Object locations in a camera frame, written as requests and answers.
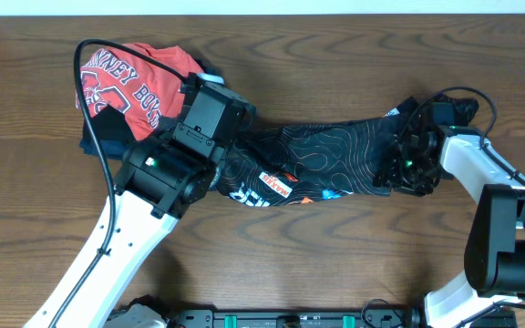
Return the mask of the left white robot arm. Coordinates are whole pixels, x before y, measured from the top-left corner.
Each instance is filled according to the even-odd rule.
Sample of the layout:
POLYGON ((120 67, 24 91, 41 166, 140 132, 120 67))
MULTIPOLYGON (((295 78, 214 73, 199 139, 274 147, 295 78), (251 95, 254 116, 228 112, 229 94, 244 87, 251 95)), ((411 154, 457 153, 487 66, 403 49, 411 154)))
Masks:
POLYGON ((84 247, 29 327, 102 327, 141 264, 224 165, 253 105, 197 105, 126 150, 84 247))

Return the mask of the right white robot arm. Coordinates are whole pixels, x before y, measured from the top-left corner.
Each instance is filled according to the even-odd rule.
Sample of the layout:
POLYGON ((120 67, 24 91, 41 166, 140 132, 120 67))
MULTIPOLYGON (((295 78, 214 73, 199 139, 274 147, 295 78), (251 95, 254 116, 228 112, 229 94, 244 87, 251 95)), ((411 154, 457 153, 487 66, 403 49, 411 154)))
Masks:
POLYGON ((525 310, 525 176, 476 128, 433 123, 396 137, 376 184, 422 197, 456 179, 477 208, 462 272, 400 315, 403 327, 515 327, 525 310))

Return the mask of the black orange-lined jersey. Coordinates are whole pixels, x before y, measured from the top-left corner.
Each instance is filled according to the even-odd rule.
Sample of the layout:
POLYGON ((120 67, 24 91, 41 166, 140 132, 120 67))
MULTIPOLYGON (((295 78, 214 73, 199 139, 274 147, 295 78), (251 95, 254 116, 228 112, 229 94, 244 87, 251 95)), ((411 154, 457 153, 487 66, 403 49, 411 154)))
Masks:
POLYGON ((430 119, 433 102, 453 104, 455 124, 467 126, 479 109, 474 98, 435 96, 424 105, 407 98, 381 118, 247 131, 228 150, 213 189, 253 207, 304 204, 350 194, 387 197, 373 179, 389 119, 430 119))

